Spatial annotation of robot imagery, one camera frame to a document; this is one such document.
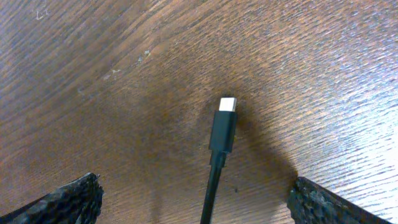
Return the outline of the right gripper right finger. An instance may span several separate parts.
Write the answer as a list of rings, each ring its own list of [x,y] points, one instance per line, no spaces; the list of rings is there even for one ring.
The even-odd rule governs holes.
[[[295,224],[391,224],[305,177],[297,177],[287,199]]]

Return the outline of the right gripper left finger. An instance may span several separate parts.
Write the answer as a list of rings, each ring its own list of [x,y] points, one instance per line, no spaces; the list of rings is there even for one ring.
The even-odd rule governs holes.
[[[87,173],[1,217],[7,224],[95,224],[104,190],[99,176]]]

